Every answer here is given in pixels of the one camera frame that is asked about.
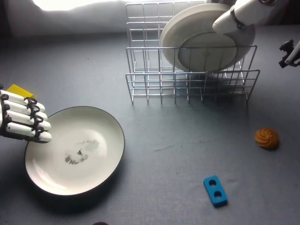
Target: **blue block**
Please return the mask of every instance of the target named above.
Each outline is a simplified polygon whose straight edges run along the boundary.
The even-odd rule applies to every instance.
[[[227,204],[227,195],[222,188],[219,178],[215,175],[203,180],[210,200],[215,207],[220,207]]]

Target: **plate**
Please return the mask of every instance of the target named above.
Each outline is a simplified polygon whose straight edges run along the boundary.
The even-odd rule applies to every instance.
[[[109,113],[88,106],[49,117],[52,141],[28,142],[25,167],[31,180],[55,195],[87,192],[107,180],[125,148],[123,130]]]
[[[192,72],[222,70],[241,60],[255,38],[254,26],[226,35],[212,29],[215,20],[229,8],[225,4],[203,4],[174,16],[161,34],[160,46],[178,49],[163,49],[165,58],[176,68]]]

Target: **dish rack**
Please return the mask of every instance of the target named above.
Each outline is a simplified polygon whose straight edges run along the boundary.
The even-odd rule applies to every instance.
[[[166,60],[163,47],[159,46],[162,30],[170,19],[180,11],[207,1],[130,3],[125,6],[127,15],[127,36],[129,48],[126,49],[129,73],[126,82],[132,104],[135,97],[213,97],[216,101],[222,96],[244,96],[246,101],[251,97],[260,70],[250,69],[256,45],[248,47],[249,53],[240,61],[225,70],[215,72],[184,72]],[[197,48],[180,48],[190,52]],[[204,47],[207,52],[211,47]]]

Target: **orange cookie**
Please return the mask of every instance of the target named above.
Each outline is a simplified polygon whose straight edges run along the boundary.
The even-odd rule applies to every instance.
[[[262,128],[255,134],[255,141],[264,149],[273,150],[279,145],[279,138],[275,130]]]

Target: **table surface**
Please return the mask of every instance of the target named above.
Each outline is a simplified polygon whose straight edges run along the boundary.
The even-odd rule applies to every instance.
[[[131,105],[125,34],[23,39],[1,45],[5,87],[35,94],[51,115],[89,105],[112,114],[126,147],[120,172],[97,204],[49,210],[26,188],[26,142],[0,138],[1,225],[292,224],[300,221],[300,67],[282,69],[279,47],[298,41],[300,26],[257,29],[253,69],[260,69],[248,108],[191,101]],[[255,131],[277,130],[280,147],[260,149]],[[229,204],[215,209],[203,179],[218,175]]]

